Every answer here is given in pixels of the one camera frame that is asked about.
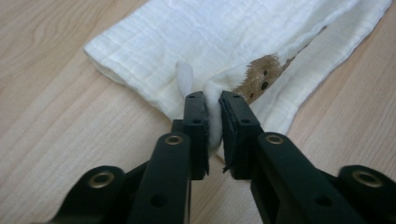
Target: metal bolt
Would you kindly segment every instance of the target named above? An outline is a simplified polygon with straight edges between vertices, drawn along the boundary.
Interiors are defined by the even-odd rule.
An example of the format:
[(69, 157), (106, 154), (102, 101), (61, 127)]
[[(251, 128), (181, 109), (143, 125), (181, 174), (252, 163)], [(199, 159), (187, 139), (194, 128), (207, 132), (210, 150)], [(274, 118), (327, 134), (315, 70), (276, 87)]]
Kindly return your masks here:
[(279, 145), (279, 144), (282, 144), (284, 142), (283, 138), (281, 138), (278, 135), (274, 135), (274, 134), (266, 136), (265, 140), (267, 142), (269, 142), (271, 144), (275, 144), (275, 145)]
[(165, 143), (168, 145), (178, 145), (183, 142), (183, 138), (178, 135), (172, 135), (165, 138)]
[(113, 182), (115, 176), (109, 171), (103, 171), (99, 174), (93, 175), (90, 179), (89, 185), (93, 189), (101, 189)]
[(382, 181), (378, 177), (362, 170), (354, 171), (352, 176), (359, 183), (370, 188), (380, 188), (383, 185)]

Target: light wood surface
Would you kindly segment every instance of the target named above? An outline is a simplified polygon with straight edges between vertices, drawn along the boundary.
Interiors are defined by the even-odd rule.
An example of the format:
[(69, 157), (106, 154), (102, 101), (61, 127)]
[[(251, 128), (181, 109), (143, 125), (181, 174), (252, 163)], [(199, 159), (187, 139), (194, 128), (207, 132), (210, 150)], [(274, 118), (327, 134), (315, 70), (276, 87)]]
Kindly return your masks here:
[[(82, 47), (146, 1), (0, 0), (0, 223), (49, 220), (100, 165), (129, 171), (171, 125), (96, 71)], [(362, 164), (396, 180), (396, 6), (302, 105), (289, 137), (336, 175)], [(192, 223), (260, 223), (220, 160), (192, 185)]]

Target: bolt hole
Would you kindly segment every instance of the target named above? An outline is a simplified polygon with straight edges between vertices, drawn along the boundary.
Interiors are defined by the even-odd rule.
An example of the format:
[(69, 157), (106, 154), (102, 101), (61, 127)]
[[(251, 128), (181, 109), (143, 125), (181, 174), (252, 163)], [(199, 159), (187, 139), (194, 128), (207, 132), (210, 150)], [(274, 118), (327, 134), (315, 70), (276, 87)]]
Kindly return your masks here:
[(323, 207), (330, 207), (332, 206), (332, 200), (330, 200), (328, 197), (324, 195), (318, 195), (315, 198), (315, 203), (317, 205), (323, 206)]
[(154, 207), (164, 207), (168, 203), (168, 197), (163, 193), (158, 193), (151, 197), (150, 202)]
[(354, 171), (352, 176), (355, 180), (370, 188), (379, 188), (383, 185), (378, 177), (362, 170)]
[(89, 185), (93, 189), (101, 189), (111, 184), (114, 180), (114, 175), (109, 171), (103, 171), (91, 177)]
[(165, 143), (169, 145), (178, 145), (181, 142), (183, 142), (183, 138), (177, 135), (172, 135), (167, 138), (165, 138)]
[(274, 134), (266, 136), (265, 140), (267, 140), (267, 142), (271, 144), (276, 144), (276, 145), (283, 143), (283, 138)]

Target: white cloth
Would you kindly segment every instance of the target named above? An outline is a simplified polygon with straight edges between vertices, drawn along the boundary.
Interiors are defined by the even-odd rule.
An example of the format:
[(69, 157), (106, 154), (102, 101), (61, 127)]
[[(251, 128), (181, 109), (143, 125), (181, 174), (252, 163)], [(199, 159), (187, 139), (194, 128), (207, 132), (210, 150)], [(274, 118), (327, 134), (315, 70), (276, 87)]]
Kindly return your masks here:
[(281, 65), (295, 56), (251, 104), (265, 131), (286, 133), (299, 105), (370, 34), (390, 3), (150, 0), (95, 37), (85, 51), (105, 76), (137, 91), (169, 119), (182, 119), (181, 95), (204, 90), (210, 143), (216, 148), (219, 91), (227, 83), (221, 76), (238, 69), (245, 76), (241, 64), (265, 55), (275, 54)]

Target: white towel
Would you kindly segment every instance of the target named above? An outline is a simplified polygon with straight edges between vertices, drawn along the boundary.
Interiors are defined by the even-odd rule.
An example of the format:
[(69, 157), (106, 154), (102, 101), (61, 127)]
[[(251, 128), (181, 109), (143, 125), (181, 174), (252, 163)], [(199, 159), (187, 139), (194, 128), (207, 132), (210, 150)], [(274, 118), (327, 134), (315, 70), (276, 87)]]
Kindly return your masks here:
[(299, 105), (370, 34), (390, 4), (150, 0), (95, 37), (85, 51), (105, 76), (137, 91), (169, 119), (182, 119), (183, 96), (204, 91), (210, 146), (216, 149), (219, 93), (242, 93), (238, 87), (252, 62), (276, 59), (280, 73), (260, 79), (265, 94), (257, 90), (244, 97), (254, 100), (250, 106), (265, 131), (286, 133)]

